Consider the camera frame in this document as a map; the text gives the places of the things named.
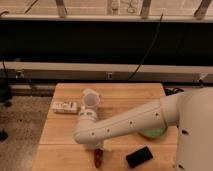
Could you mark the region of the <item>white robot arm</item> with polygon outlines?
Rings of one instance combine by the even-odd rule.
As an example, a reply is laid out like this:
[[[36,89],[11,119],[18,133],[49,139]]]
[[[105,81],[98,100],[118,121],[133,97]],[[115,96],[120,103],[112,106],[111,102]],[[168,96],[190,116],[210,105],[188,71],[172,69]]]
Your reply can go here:
[[[211,87],[164,96],[101,121],[82,110],[74,140],[95,148],[105,139],[169,126],[178,128],[175,171],[213,171]]]

